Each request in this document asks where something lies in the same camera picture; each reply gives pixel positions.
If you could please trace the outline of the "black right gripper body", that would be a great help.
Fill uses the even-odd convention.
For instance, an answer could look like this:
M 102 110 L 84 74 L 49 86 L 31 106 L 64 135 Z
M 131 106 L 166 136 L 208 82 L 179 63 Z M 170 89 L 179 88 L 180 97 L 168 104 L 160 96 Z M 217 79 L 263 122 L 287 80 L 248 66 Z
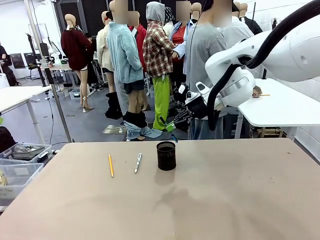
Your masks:
M 208 115 L 207 106 L 202 96 L 187 98 L 186 107 L 191 112 L 191 115 L 194 119 L 203 119 Z

